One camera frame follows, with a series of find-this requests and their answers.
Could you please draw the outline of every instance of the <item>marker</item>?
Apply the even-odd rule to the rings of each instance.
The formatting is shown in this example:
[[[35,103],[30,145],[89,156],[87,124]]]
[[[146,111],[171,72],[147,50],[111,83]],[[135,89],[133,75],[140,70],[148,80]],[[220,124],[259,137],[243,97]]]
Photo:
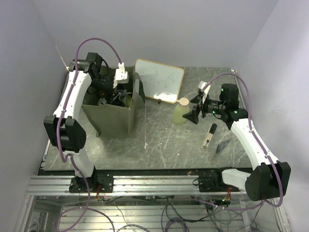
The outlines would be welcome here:
[[[214,132],[217,129],[217,124],[213,123],[212,126],[209,128],[206,138],[203,142],[202,148],[207,148],[211,142],[212,136],[214,134]]]

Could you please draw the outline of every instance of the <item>small dry erase board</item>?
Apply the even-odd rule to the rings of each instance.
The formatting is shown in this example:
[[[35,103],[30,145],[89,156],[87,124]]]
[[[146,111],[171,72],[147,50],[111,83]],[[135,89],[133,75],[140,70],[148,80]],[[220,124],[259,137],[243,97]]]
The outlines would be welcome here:
[[[140,75],[146,97],[176,103],[183,82],[183,69],[137,59],[135,72]]]

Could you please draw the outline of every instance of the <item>bottle lid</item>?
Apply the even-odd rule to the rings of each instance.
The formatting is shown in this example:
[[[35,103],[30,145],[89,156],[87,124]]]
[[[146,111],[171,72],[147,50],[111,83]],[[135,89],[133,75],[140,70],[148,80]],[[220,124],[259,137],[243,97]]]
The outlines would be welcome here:
[[[180,105],[187,106],[189,104],[189,99],[187,99],[187,98],[180,98],[176,102],[179,102]]]

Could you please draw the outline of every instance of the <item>wall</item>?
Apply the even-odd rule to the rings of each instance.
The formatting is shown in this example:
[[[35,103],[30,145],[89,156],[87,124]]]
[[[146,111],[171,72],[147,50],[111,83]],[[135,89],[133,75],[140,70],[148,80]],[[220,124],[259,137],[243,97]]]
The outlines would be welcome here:
[[[267,146],[292,167],[284,202],[296,232],[308,231],[309,1],[279,0],[239,70]]]
[[[138,58],[176,66],[237,69],[278,0],[33,0],[44,25],[69,64],[89,37],[111,42],[127,65]],[[117,59],[101,42],[99,52]]]
[[[11,232],[47,142],[65,66],[29,0],[0,1],[0,231]]]

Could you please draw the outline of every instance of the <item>gray marble tabletop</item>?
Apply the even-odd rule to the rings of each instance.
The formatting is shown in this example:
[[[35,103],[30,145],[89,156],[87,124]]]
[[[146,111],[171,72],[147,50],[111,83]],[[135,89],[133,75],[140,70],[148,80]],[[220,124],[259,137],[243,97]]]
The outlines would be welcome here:
[[[184,68],[179,98],[193,98],[201,80],[209,81],[215,75],[229,72],[227,68]],[[211,85],[210,98],[218,100],[221,85],[235,83],[232,76],[222,76]],[[146,99],[146,108],[138,111],[137,135],[127,139],[100,139],[83,111],[79,123],[87,133],[85,145],[90,161],[96,169],[164,169],[164,168],[218,168],[251,167],[250,160],[236,136],[225,123],[208,114],[195,125],[190,121],[173,124],[171,117],[175,104]],[[207,149],[201,148],[209,127],[216,123],[217,130]],[[217,145],[232,138],[223,152],[215,154]],[[62,163],[56,147],[49,147],[44,169],[73,170]]]

